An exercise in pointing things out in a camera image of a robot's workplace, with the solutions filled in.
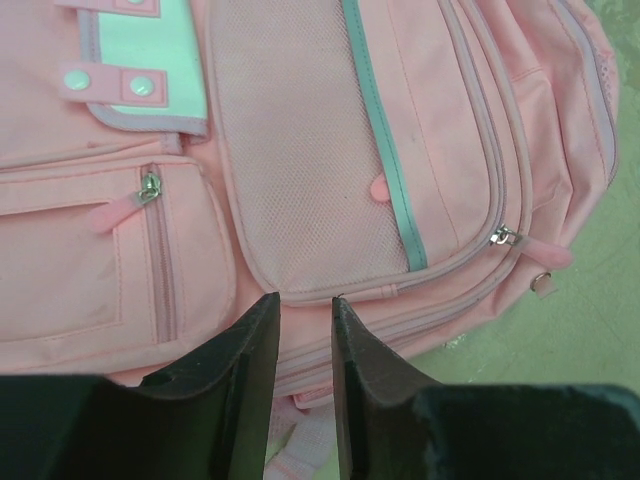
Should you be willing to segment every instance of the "mint green button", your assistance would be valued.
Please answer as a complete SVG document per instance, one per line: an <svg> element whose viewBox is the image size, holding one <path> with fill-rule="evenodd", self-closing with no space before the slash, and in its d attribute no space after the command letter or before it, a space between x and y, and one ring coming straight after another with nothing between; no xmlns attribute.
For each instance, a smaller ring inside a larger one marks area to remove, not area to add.
<svg viewBox="0 0 640 480"><path fill-rule="evenodd" d="M139 97L148 97L156 89L149 77L136 77L129 84L131 91Z"/></svg>
<svg viewBox="0 0 640 480"><path fill-rule="evenodd" d="M69 90L86 90L91 85L91 77L84 70L71 70L64 76L64 85Z"/></svg>

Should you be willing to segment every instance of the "green table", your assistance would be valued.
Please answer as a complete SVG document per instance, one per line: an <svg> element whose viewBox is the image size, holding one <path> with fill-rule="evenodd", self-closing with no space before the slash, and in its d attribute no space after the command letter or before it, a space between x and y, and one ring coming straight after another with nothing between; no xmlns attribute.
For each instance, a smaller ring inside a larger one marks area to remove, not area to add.
<svg viewBox="0 0 640 480"><path fill-rule="evenodd" d="M640 392L640 1L587 0L617 52L620 171L560 291L415 359L445 383L599 382ZM338 478L334 458L316 479Z"/></svg>

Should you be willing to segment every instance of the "pink backpack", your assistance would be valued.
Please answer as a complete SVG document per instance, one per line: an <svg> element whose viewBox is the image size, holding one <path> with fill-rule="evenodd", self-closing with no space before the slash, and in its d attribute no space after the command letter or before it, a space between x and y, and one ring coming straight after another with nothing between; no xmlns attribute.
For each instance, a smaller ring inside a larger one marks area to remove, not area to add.
<svg viewBox="0 0 640 480"><path fill-rule="evenodd" d="M331 297L434 348L550 293L615 176L582 0L52 3L0 16L0 369L133 384L280 291L268 478L332 445Z"/></svg>

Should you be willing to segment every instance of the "teal strip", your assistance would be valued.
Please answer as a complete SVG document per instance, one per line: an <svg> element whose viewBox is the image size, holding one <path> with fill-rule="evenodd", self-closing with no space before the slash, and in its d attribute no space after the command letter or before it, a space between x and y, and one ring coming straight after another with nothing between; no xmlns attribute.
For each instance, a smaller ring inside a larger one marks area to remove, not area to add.
<svg viewBox="0 0 640 480"><path fill-rule="evenodd" d="M402 172L402 164L398 158L398 150L393 141L389 121L382 106L380 92L375 81L358 0L343 0L343 9L362 97L367 108L373 135L376 138L378 152L382 159L382 167L387 177L387 184L391 193L391 204L400 238L409 261L409 270L412 272L423 270L427 268L427 254L420 237L420 231L416 225L407 184Z"/></svg>

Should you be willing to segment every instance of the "black object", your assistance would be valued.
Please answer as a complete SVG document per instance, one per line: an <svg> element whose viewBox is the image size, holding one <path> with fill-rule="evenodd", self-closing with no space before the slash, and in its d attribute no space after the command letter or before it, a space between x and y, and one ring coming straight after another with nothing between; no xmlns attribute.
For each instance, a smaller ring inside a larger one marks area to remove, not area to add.
<svg viewBox="0 0 640 480"><path fill-rule="evenodd" d="M279 333L271 294L140 387L0 377L0 479L261 479Z"/></svg>
<svg viewBox="0 0 640 480"><path fill-rule="evenodd" d="M333 303L344 479L638 480L640 400L604 386L444 386Z"/></svg>

